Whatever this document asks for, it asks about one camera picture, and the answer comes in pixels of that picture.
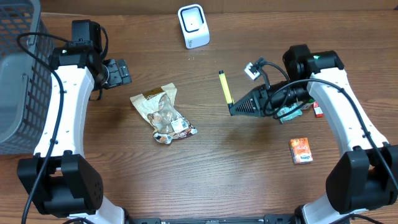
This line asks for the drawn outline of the white barcode scanner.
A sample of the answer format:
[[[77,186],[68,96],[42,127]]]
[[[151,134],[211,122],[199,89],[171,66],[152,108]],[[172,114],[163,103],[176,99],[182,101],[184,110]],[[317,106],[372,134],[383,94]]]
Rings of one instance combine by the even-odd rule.
[[[199,4],[181,7],[177,15],[187,49],[201,47],[210,42],[208,24]]]

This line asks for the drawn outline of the red snack stick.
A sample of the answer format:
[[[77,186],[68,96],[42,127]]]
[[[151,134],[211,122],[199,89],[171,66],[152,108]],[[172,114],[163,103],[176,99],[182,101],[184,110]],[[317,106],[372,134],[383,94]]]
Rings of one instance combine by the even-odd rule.
[[[315,101],[313,104],[313,110],[316,118],[324,117],[323,111],[320,108],[319,104]]]

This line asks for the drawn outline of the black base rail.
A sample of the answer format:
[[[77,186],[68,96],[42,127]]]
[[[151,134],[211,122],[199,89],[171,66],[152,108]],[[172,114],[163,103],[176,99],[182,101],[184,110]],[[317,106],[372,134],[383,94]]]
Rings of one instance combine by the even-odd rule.
[[[263,217],[240,218],[130,218],[132,224],[301,224],[301,220],[293,214],[273,214]]]

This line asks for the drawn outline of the green lid jar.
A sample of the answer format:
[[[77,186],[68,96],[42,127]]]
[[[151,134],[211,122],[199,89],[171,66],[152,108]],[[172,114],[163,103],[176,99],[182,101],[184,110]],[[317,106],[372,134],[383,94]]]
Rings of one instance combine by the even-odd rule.
[[[312,107],[312,105],[313,105],[314,102],[315,102],[315,100],[313,100],[313,99],[308,100],[300,109],[301,109],[301,110],[307,110],[307,109],[309,109],[310,107]]]

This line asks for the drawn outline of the yellow snack stick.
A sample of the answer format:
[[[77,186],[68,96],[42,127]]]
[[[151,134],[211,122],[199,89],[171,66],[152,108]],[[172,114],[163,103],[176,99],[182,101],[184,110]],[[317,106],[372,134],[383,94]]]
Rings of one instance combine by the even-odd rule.
[[[229,90],[226,75],[223,70],[220,70],[218,73],[219,73],[219,78],[220,78],[221,86],[223,89],[224,97],[226,99],[226,103],[228,105],[228,108],[231,108],[234,104],[234,100],[233,100],[233,97],[231,96],[231,93]]]

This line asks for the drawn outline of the orange tissue pack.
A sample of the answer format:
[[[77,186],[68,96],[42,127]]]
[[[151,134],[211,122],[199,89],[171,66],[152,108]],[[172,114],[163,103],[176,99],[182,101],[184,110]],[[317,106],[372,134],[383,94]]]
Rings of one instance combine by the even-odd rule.
[[[296,138],[289,141],[292,159],[295,164],[306,164],[313,161],[307,138]]]

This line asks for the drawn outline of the teal wet wipes pack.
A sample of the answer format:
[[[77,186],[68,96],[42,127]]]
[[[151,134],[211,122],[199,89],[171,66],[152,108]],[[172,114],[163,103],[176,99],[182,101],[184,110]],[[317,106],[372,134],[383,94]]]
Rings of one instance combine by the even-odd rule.
[[[285,106],[281,108],[276,114],[276,119],[278,119],[281,123],[285,121],[292,120],[298,116],[302,115],[302,110],[297,106],[296,103],[291,106]]]

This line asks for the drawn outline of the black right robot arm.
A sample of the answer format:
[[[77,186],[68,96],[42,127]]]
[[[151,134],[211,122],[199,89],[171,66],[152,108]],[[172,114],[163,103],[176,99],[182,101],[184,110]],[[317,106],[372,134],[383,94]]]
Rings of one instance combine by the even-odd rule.
[[[367,210],[397,200],[397,146],[372,124],[355,97],[345,66],[334,51],[312,53],[293,45],[282,57],[285,80],[265,81],[238,101],[227,96],[233,116],[279,117],[290,106],[314,100],[338,143],[340,159],[326,179],[326,192],[293,214],[265,215],[265,223],[349,223]]]

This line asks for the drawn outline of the beige snack pouch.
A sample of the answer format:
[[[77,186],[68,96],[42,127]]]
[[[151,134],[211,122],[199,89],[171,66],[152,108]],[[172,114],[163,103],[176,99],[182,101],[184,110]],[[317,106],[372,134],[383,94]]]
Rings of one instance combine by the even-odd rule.
[[[198,132],[175,109],[176,95],[177,88],[169,83],[130,97],[138,113],[154,128],[154,139],[162,144],[171,144],[174,139],[187,138]]]

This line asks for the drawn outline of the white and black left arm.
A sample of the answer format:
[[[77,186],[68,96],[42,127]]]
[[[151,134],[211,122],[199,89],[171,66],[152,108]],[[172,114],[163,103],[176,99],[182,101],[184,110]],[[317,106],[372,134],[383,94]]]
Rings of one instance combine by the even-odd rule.
[[[103,180],[83,149],[91,92],[131,82],[125,61],[105,60],[103,54],[92,45],[72,42],[54,49],[46,63],[53,87],[44,130],[33,157],[17,166],[29,194],[22,223],[31,205],[68,223],[132,223],[125,208],[104,196]]]

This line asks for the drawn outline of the grey plastic mesh basket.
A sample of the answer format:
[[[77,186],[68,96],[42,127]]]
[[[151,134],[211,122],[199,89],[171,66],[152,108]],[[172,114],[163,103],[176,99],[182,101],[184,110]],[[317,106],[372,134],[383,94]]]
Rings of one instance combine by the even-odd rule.
[[[55,42],[47,37],[39,0],[1,0],[1,154],[33,153],[44,129],[52,91],[44,62]]]

